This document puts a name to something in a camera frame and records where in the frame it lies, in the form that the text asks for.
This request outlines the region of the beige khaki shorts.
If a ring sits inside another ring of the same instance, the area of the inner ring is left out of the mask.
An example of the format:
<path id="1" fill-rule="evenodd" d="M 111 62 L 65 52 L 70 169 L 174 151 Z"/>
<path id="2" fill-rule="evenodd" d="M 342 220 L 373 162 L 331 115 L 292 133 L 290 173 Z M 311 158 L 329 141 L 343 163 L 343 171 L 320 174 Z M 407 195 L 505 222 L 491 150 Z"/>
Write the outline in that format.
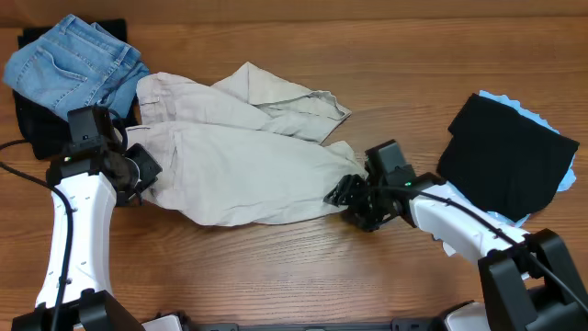
<path id="1" fill-rule="evenodd" d="M 160 72 L 136 89 L 131 143 L 161 166 L 145 199 L 201 225 L 284 224 L 335 212 L 324 197 L 366 171 L 329 135 L 349 117 L 336 97 L 252 63 L 212 86 Z"/>

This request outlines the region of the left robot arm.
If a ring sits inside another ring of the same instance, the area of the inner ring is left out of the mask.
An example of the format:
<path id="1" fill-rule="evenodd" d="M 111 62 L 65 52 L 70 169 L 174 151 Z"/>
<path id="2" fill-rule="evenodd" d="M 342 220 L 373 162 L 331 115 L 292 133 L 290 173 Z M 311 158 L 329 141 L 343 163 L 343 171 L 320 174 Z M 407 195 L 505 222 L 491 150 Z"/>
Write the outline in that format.
<path id="1" fill-rule="evenodd" d="M 176 314 L 141 323 L 113 296 L 109 230 L 113 211 L 140 200 L 162 168 L 138 143 L 128 144 L 115 113 L 86 107 L 68 113 L 71 141 L 51 161 L 41 185 L 51 190 L 51 252 L 35 309 L 12 331 L 182 331 Z"/>

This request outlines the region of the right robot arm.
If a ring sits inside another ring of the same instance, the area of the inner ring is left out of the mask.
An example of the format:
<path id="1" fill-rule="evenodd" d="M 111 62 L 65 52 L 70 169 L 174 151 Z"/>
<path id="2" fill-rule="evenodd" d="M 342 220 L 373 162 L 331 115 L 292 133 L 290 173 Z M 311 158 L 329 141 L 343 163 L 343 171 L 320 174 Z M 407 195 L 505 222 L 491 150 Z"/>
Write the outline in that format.
<path id="1" fill-rule="evenodd" d="M 443 178 L 415 175 L 395 141 L 367 150 L 367 177 L 346 175 L 324 198 L 346 206 L 365 232 L 395 217 L 479 269 L 482 302 L 438 317 L 401 318 L 393 330 L 587 331 L 587 292 L 567 246 L 549 229 L 531 234 L 463 199 Z"/>

